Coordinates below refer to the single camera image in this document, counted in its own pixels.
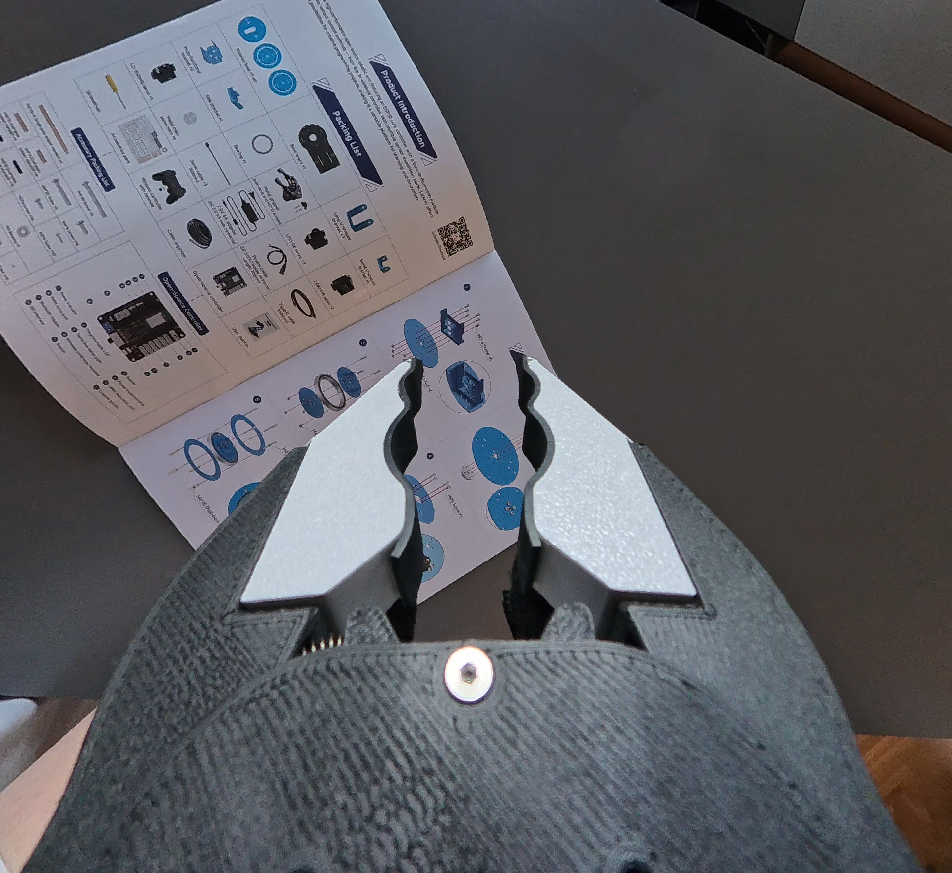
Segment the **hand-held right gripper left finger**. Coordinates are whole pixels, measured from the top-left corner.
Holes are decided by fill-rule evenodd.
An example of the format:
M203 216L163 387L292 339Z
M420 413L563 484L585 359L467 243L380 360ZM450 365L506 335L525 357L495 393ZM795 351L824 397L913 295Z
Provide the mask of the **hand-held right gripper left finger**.
M412 639L424 556L404 474L418 451L422 369L403 362L310 442L242 605L316 605L334 631L378 605Z

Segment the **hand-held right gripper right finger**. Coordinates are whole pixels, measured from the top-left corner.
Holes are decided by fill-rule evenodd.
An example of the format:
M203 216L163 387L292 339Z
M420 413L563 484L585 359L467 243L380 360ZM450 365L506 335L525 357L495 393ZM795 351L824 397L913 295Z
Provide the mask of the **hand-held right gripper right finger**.
M539 361L511 356L526 416L522 449L536 470L504 594L514 638L539 638L566 603L586 605L603 638L623 604L697 604L632 442Z

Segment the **printed instruction manual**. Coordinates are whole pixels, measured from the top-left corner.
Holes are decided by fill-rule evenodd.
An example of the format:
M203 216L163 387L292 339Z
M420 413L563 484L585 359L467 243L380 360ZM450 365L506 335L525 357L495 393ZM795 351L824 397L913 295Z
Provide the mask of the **printed instruction manual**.
M515 541L547 356L377 0L223 0L1 121L2 335L194 546L411 358L421 598Z

